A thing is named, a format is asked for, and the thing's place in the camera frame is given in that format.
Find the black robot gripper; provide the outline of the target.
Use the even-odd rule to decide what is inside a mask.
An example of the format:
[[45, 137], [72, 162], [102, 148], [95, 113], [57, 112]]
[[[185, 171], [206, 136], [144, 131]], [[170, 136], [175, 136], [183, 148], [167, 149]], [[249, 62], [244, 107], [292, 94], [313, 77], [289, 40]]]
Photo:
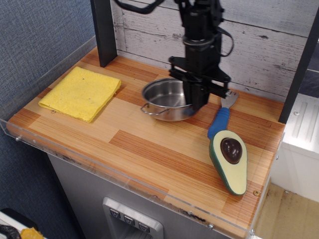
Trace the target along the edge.
[[197, 112], [208, 102], [210, 94], [221, 98], [229, 91], [230, 77], [219, 68], [222, 38], [192, 41], [183, 39], [184, 57], [169, 58], [170, 75], [183, 82], [186, 103]]

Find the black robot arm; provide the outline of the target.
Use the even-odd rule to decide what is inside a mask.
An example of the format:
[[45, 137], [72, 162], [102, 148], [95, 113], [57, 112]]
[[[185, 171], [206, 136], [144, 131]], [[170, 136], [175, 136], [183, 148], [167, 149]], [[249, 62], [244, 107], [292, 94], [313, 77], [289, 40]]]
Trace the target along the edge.
[[207, 104], [209, 95], [225, 98], [231, 78], [219, 68], [224, 9], [218, 0], [178, 1], [184, 27], [184, 57], [170, 57], [170, 75], [183, 83], [186, 103], [194, 112]]

